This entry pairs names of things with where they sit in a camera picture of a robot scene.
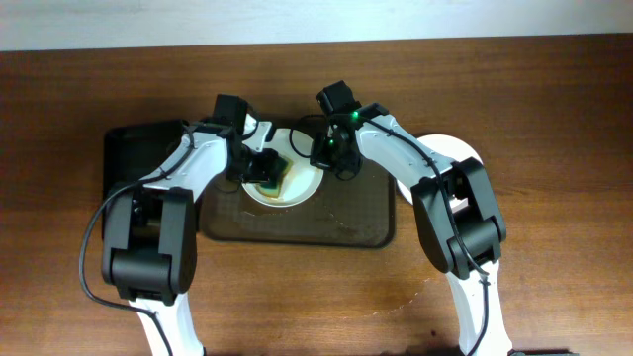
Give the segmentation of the white plate with sauce stain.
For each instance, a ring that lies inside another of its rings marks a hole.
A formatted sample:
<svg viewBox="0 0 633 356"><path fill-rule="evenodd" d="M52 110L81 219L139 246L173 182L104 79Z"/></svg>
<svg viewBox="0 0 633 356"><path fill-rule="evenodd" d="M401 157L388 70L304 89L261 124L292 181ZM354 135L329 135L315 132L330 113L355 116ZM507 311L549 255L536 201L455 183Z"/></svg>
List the white plate with sauce stain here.
<svg viewBox="0 0 633 356"><path fill-rule="evenodd" d="M397 187L400 191L400 193L402 194L402 196L404 197L404 199L410 204L412 205L412 194L410 189L400 180L397 181Z"/></svg>

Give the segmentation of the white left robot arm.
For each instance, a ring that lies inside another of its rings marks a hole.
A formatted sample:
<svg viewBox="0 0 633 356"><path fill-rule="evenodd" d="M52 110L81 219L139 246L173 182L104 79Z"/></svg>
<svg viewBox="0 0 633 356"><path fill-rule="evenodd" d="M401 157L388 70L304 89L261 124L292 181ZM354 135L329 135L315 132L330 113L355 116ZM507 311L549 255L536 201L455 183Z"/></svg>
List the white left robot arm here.
<svg viewBox="0 0 633 356"><path fill-rule="evenodd" d="M119 182L96 212L103 223L102 276L116 308L135 312L155 355L203 355L188 290L197 265L196 203L217 175L266 182L276 153L270 122L208 119L175 127L179 139L142 177Z"/></svg>

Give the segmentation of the green yellow sponge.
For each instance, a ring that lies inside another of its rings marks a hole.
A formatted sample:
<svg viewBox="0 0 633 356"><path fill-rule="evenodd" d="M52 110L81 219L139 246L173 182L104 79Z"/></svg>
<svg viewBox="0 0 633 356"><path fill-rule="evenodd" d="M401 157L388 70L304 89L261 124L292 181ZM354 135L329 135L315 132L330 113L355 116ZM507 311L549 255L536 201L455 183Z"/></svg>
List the green yellow sponge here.
<svg viewBox="0 0 633 356"><path fill-rule="evenodd" d="M277 156L264 164L268 179L258 183L256 190L269 198L278 198L281 195L282 184L286 175L291 170L293 163L284 156Z"/></svg>

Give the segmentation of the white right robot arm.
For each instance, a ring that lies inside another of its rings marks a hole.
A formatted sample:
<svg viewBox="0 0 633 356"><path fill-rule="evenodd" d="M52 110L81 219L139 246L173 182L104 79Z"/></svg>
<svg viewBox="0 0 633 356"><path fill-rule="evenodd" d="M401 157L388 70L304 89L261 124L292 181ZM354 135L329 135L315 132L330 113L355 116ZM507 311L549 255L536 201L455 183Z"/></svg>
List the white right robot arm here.
<svg viewBox="0 0 633 356"><path fill-rule="evenodd" d="M406 185L420 245L451 290L461 353L510 354L497 285L506 227L484 165L426 147L378 103L321 108L326 130L316 135L311 164L355 173L368 159Z"/></svg>

